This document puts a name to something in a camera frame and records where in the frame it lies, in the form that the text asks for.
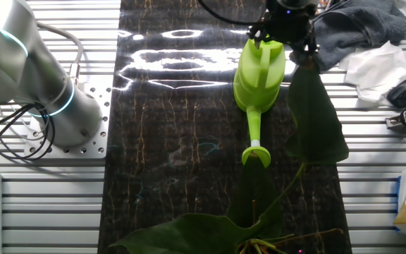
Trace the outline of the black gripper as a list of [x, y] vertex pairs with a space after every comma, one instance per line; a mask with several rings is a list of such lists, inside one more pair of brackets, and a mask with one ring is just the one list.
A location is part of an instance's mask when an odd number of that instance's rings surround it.
[[247, 34], [258, 49], [262, 42], [270, 38], [278, 42], [297, 42], [296, 51], [302, 54], [318, 52], [312, 18], [316, 14], [316, 2], [313, 0], [267, 0], [266, 9], [270, 19], [261, 19], [250, 25]]

